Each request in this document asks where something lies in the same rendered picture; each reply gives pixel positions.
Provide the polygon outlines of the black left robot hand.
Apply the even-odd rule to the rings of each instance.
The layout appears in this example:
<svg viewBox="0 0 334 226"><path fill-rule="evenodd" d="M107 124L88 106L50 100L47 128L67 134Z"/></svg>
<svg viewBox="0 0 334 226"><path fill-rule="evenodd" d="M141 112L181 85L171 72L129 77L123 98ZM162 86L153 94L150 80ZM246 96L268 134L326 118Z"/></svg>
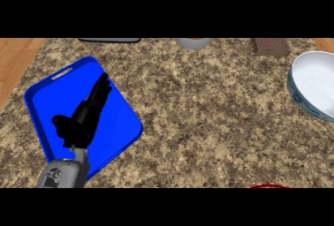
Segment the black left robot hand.
<svg viewBox="0 0 334 226"><path fill-rule="evenodd" d="M110 91L107 74L103 72L87 99L78 104L72 116L55 115L51 118L55 134L63 140L63 147L87 148L89 146Z"/></svg>

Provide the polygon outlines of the white bowl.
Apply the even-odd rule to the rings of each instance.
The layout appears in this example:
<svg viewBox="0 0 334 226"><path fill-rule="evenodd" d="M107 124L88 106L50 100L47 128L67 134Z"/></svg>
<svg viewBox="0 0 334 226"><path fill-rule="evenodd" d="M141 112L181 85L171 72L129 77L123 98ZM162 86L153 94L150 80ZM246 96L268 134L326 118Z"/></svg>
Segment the white bowl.
<svg viewBox="0 0 334 226"><path fill-rule="evenodd" d="M286 73L286 89L298 108L334 123L334 54L307 51L295 57Z"/></svg>

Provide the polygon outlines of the blue cutting board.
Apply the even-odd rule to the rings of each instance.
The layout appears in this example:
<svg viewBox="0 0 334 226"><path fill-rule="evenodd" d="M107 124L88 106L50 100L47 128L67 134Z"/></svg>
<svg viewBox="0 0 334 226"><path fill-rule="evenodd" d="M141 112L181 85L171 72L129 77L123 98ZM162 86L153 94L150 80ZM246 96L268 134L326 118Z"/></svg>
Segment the blue cutting board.
<svg viewBox="0 0 334 226"><path fill-rule="evenodd" d="M72 115L79 102L91 92L103 71L95 59L85 56L35 83L23 94L47 162L53 159L73 158L73 153L61 146L51 117ZM116 90L115 84L110 83L109 86L112 90L98 118L94 139L87 148L89 163L87 178L91 178L112 162L138 139L143 130L138 117Z"/></svg>

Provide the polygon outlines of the dark flat tray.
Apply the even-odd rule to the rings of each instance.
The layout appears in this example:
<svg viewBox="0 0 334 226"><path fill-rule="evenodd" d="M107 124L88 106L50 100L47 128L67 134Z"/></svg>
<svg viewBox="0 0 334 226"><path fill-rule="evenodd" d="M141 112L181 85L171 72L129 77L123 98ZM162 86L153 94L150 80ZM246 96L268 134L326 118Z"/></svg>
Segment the dark flat tray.
<svg viewBox="0 0 334 226"><path fill-rule="evenodd" d="M78 41L101 43L137 43L140 38L76 38Z"/></svg>

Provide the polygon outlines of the grey cylindrical container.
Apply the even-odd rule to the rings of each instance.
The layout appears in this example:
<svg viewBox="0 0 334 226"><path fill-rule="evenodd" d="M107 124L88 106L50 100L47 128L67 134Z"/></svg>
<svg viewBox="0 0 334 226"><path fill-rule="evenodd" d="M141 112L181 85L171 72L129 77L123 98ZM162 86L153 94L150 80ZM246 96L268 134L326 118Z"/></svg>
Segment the grey cylindrical container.
<svg viewBox="0 0 334 226"><path fill-rule="evenodd" d="M177 38L175 39L177 44L186 49L200 49L208 45L209 41L211 41L209 38L202 38L202 39Z"/></svg>

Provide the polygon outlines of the red round object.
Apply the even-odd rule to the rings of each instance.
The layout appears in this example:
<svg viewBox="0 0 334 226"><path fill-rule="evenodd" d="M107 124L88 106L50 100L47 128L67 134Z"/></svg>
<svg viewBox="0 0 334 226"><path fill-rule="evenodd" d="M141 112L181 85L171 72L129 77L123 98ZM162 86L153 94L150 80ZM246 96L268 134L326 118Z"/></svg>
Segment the red round object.
<svg viewBox="0 0 334 226"><path fill-rule="evenodd" d="M262 182L248 186L248 188L290 188L288 185L282 185L273 182Z"/></svg>

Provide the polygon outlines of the brown wooden block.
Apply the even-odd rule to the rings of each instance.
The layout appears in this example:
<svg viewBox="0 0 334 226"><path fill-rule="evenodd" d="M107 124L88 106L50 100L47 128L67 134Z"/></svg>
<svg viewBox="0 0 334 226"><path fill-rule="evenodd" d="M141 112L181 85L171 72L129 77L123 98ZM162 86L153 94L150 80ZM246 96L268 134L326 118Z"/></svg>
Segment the brown wooden block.
<svg viewBox="0 0 334 226"><path fill-rule="evenodd" d="M283 38L255 38L254 48L258 56L286 57L289 55L289 47Z"/></svg>

